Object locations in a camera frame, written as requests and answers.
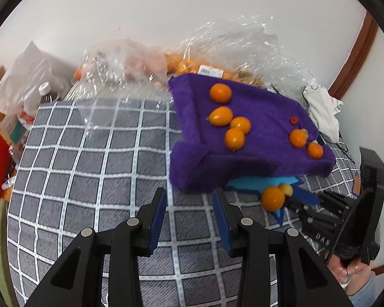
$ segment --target blue gripper pad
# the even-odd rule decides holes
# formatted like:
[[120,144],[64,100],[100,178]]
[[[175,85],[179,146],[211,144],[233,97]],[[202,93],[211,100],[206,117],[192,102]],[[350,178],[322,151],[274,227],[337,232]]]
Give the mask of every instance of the blue gripper pad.
[[152,255],[156,247],[158,247],[159,236],[161,235],[162,223],[164,221],[165,210],[167,207],[167,193],[164,189],[156,207],[154,219],[152,219],[150,230],[150,243],[148,244],[148,252]]
[[216,222],[218,225],[218,230],[220,234],[220,240],[222,242],[222,247],[226,251],[226,254],[229,256],[232,255],[232,243],[231,243],[231,234],[230,226],[228,220],[226,219],[225,211],[223,210],[222,203],[220,201],[219,195],[216,190],[213,191],[213,212],[215,213]]

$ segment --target checkered tablecloth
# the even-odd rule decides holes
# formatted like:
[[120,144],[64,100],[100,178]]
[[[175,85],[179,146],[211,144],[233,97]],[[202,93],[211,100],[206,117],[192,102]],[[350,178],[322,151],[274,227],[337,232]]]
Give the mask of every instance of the checkered tablecloth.
[[[57,257],[85,227],[115,227],[149,203],[165,187],[168,207],[158,249],[139,258],[144,306],[235,306],[240,259],[221,248],[209,194],[186,195],[169,182],[172,145],[182,140],[169,103],[97,100],[90,121],[110,116],[94,128],[80,102],[42,106],[30,133],[8,212],[8,258],[21,306]],[[301,177],[303,188],[332,189],[351,196],[356,173],[345,144],[329,144],[337,163],[328,178]],[[285,210],[283,227],[254,195],[227,192],[229,202],[269,229],[301,228]],[[308,238],[310,244],[319,247]],[[275,260],[271,265],[271,305],[277,304]],[[109,258],[103,270],[102,302],[108,306]]]

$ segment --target purple towel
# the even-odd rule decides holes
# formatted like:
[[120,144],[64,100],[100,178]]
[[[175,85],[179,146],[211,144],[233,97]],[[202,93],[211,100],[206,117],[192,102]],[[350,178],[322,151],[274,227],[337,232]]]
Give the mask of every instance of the purple towel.
[[[236,152],[226,148],[223,139],[228,127],[209,124],[209,114],[222,105],[209,97],[215,83],[232,89],[227,106],[234,117],[246,117],[252,124],[245,146]],[[212,192],[229,180],[241,176],[328,176],[335,157],[328,146],[319,160],[310,158],[306,147],[294,148],[289,134],[306,128],[308,142],[318,137],[318,130],[306,111],[294,100],[234,81],[197,74],[185,74],[169,81],[175,109],[185,142],[174,145],[169,178],[183,192]],[[290,118],[299,118],[292,126]]]

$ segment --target blue sleeve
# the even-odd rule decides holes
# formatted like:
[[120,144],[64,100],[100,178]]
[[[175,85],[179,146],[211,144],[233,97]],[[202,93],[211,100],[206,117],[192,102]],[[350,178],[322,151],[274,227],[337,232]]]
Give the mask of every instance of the blue sleeve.
[[376,300],[374,292],[374,278],[375,273],[371,272],[371,277],[367,284],[365,284],[355,294],[349,296],[354,307],[370,307]]

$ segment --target white sticker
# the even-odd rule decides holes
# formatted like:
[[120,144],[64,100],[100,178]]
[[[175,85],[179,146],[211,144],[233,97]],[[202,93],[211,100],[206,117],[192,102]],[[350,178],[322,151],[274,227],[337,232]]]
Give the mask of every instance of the white sticker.
[[212,77],[221,79],[223,75],[223,70],[201,64],[201,66],[199,67],[198,74],[205,75],[205,76],[212,76]]

